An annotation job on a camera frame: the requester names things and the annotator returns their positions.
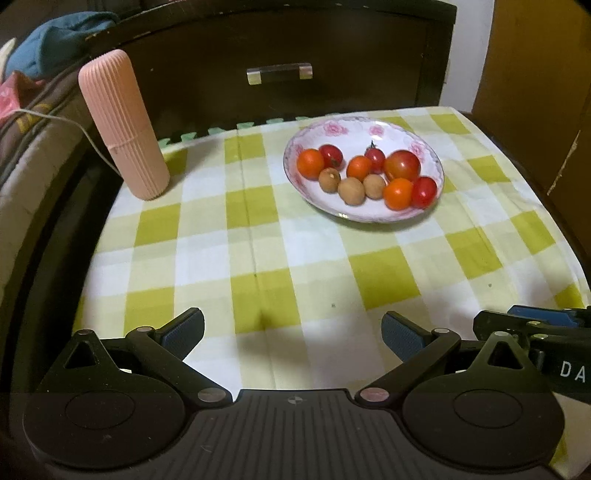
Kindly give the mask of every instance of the checkered tablecloth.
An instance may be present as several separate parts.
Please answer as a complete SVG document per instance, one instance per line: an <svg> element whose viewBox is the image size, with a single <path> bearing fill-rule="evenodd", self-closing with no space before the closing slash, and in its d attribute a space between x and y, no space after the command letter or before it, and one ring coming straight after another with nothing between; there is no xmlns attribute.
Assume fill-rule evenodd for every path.
<svg viewBox="0 0 591 480"><path fill-rule="evenodd" d="M367 115L415 132L440 157L446 183L432 214L362 225L306 203L282 156L311 119L169 145L164 195L143 202L121 188L75 328L121 337L195 306L206 333L186 362L234 395L241 388L355 391L400 362L381 341L387 310L472 339L472 319L483 309L591 303L551 216L464 116L442 107ZM591 416L586 406L561 401L569 426L554 465L570 476L591 459Z"/></svg>

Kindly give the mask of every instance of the pink bottle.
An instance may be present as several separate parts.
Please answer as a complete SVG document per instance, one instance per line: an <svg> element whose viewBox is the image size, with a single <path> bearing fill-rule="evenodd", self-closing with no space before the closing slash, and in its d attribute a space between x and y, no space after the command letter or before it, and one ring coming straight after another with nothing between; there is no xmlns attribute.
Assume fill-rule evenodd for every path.
<svg viewBox="0 0 591 480"><path fill-rule="evenodd" d="M160 195L170 174L123 50L113 50L80 69L78 83L100 136L131 193L142 200Z"/></svg>

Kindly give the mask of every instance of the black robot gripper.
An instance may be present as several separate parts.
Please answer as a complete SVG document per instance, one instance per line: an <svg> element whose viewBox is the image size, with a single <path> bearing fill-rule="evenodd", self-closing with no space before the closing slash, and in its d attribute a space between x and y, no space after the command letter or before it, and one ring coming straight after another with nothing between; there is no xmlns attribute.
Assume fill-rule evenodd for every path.
<svg viewBox="0 0 591 480"><path fill-rule="evenodd" d="M203 332L198 309L124 339L77 332L25 410L36 457L72 480L560 478L548 463L563 412L507 331L467 341L389 312L382 336L404 362L354 398L236 401L182 361Z"/></svg>

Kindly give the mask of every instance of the cherry tomato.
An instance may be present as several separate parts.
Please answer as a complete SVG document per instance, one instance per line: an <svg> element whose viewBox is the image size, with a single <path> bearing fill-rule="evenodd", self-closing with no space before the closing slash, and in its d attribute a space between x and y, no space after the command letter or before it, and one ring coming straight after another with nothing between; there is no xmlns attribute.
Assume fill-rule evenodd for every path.
<svg viewBox="0 0 591 480"><path fill-rule="evenodd" d="M340 169L343 164L343 153L334 145L322 145L318 151L324 158L324 166L326 168Z"/></svg>
<svg viewBox="0 0 591 480"><path fill-rule="evenodd" d="M398 150L384 161L384 172L389 181L393 179L415 181L421 173L421 162L414 153Z"/></svg>
<svg viewBox="0 0 591 480"><path fill-rule="evenodd" d="M363 181L371 173L371 165L371 160L368 157L362 155L353 157L347 165L347 176Z"/></svg>
<svg viewBox="0 0 591 480"><path fill-rule="evenodd" d="M432 204L437 195L437 184L431 177L419 177L413 185L411 205L415 208L425 209Z"/></svg>
<svg viewBox="0 0 591 480"><path fill-rule="evenodd" d="M318 180L320 172L324 170L324 158L318 150L309 148L297 157L297 171L308 180Z"/></svg>
<svg viewBox="0 0 591 480"><path fill-rule="evenodd" d="M372 173L380 174L384 171L384 160L386 160L386 155L374 145L374 142L371 142L371 145L365 151L365 156L371 160Z"/></svg>
<svg viewBox="0 0 591 480"><path fill-rule="evenodd" d="M393 179L384 188L384 202L390 210L404 210L410 207L413 183L407 179Z"/></svg>

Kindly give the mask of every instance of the floral plate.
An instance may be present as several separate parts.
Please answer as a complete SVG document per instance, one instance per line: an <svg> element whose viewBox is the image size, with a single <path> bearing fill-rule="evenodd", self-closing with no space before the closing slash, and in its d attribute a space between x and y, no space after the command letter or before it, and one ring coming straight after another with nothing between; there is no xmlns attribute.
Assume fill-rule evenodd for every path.
<svg viewBox="0 0 591 480"><path fill-rule="evenodd" d="M332 144L343 152L344 161L341 178L345 178L346 163L356 155L363 155L367 147L374 144L386 156L396 150L413 152L421 161L421 175L431 177L437 183L436 200L443 190L443 167L424 140L398 125L389 124L368 117L343 116L316 122L295 134L287 144L283 155L285 174L291 184L312 205L331 215L363 223L392 223L420 215L423 210L409 207L395 212L386 207L383 200L365 199L362 205L352 207L337 193L328 194L320 189L317 181L305 179L297 171L297 157L307 148L319 148Z"/></svg>

